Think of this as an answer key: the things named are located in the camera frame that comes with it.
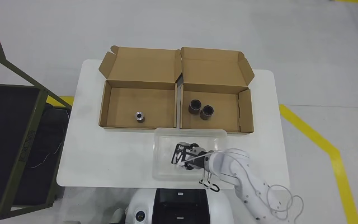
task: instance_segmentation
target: black panel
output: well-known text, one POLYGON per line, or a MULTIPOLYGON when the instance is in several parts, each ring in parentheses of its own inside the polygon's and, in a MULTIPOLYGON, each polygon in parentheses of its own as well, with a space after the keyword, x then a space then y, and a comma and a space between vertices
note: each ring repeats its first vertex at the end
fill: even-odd
POLYGON ((66 111, 70 114, 66 108, 46 104, 13 204, 35 206, 46 202, 67 130, 66 111))
POLYGON ((157 189, 152 224, 209 224, 205 190, 157 189))
POLYGON ((9 180, 39 89, 0 86, 0 199, 9 180))

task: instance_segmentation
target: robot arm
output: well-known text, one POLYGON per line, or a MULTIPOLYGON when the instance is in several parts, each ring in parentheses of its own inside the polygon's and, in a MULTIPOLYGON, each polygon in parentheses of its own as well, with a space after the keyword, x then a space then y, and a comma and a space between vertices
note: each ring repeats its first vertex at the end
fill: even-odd
POLYGON ((204 158, 204 169, 220 180, 233 184, 236 196, 259 223, 279 221, 277 217, 280 214, 269 208, 283 210, 282 205, 272 191, 269 191, 270 186, 251 173, 247 153, 238 149, 229 149, 222 153, 208 152, 204 158))

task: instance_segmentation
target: cardboard box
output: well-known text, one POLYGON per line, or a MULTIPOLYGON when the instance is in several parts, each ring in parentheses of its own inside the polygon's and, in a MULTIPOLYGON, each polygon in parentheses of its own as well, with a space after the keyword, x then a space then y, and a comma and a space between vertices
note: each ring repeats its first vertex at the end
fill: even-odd
POLYGON ((223 129, 232 133, 253 132, 249 83, 253 71, 242 52, 182 48, 183 86, 181 89, 180 128, 223 129), (191 100, 201 107, 211 105, 209 120, 188 111, 191 100))
POLYGON ((111 47, 99 70, 106 77, 99 125, 175 128, 180 50, 111 47), (138 123, 136 112, 145 122, 138 123))

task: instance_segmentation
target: transparent plastic container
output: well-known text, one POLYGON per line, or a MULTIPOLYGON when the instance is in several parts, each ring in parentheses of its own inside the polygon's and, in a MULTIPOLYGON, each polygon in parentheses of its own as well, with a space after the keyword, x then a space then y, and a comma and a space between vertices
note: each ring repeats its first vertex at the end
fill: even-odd
POLYGON ((224 130, 157 128, 154 132, 152 177, 159 181, 199 181, 203 169, 186 170, 171 164, 176 145, 195 142, 206 151, 224 150, 226 138, 224 130))

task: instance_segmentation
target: white cable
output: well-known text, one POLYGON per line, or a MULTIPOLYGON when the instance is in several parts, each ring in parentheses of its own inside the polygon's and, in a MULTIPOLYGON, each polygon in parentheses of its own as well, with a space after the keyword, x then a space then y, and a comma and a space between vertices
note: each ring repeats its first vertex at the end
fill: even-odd
MULTIPOLYGON (((69 114, 68 114, 68 112, 67 112, 66 109, 65 109, 65 111, 66 111, 66 114, 67 114, 67 117, 68 117, 68 122, 69 122, 69 114)), ((64 134, 64 133, 65 133, 65 129, 63 128, 63 123, 62 123, 62 131, 63 131, 63 134, 64 134)), ((60 145, 57 147, 57 150, 53 153, 53 155, 57 153, 57 151, 58 151, 58 149, 60 148, 61 144, 62 144, 62 142, 60 142, 60 145)), ((43 164, 43 163, 46 161, 47 157, 48 157, 50 154, 51 154, 51 153, 47 154, 47 156, 45 157, 45 159, 44 159, 41 163, 37 164, 36 166, 27 167, 27 168, 33 169, 33 168, 36 168, 36 167, 40 166, 41 164, 43 164)))
MULTIPOLYGON (((239 149, 239 148, 229 148, 229 149, 227 149, 227 150, 240 150, 240 149, 239 149)), ((303 213, 303 209, 304 209, 304 202, 303 202, 302 197, 299 196, 299 195, 292 195, 292 194, 291 194, 291 191, 290 191, 287 187, 282 186, 282 185, 279 185, 279 184, 275 184, 275 185, 270 186, 270 187, 268 188, 267 192, 266 192, 266 200, 267 200, 267 204, 266 204, 266 203, 262 200, 262 198, 259 196, 259 191, 256 190, 256 188, 253 186, 253 184, 252 184, 252 182, 251 182, 251 179, 250 179, 250 177, 249 177, 249 175, 248 175, 246 169, 244 168, 244 166, 241 164, 241 162, 240 162, 237 158, 235 158, 235 157, 233 157, 233 156, 231 156, 231 155, 227 155, 227 154, 225 153, 225 152, 227 152, 227 150, 217 150, 217 151, 214 151, 214 152, 211 152, 211 153, 207 153, 207 154, 205 154, 205 155, 201 155, 201 156, 197 156, 197 157, 191 158, 191 159, 186 160, 186 161, 181 161, 181 162, 179 162, 177 165, 179 165, 179 164, 185 164, 185 162, 188 162, 188 161, 191 161, 191 160, 195 160, 196 158, 204 157, 204 156, 211 155, 211 154, 214 154, 214 153, 222 153, 222 154, 224 154, 224 156, 228 156, 228 157, 232 158, 234 161, 236 161, 236 162, 241 166, 241 168, 244 170, 244 172, 245 172, 245 174, 246 174, 246 177, 247 177, 247 179, 248 179, 248 181, 249 181, 249 183, 250 183, 252 189, 255 191, 256 196, 258 196, 258 198, 260 199, 260 201, 270 210, 271 214, 272 214, 274 217, 276 217, 277 219, 283 220, 283 221, 284 221, 284 220, 287 220, 288 215, 289 215, 289 209, 290 209, 290 208, 292 207, 292 205, 293 205, 293 199, 296 198, 296 197, 299 198, 299 199, 301 199, 301 201, 302 201, 301 211, 298 213, 298 215, 297 215, 297 216, 295 217, 295 219, 294 219, 294 224, 296 224, 297 218, 303 213), (287 202, 286 209, 284 209, 284 210, 276 210, 276 209, 274 209, 274 208, 271 207, 270 202, 269 202, 269 191, 271 190, 271 188, 272 188, 273 186, 279 186, 279 187, 281 187, 281 188, 284 188, 284 189, 290 194, 290 200, 287 202), (280 218, 280 217, 274 215, 273 212, 286 212, 286 216, 285 216, 285 218, 280 218)))

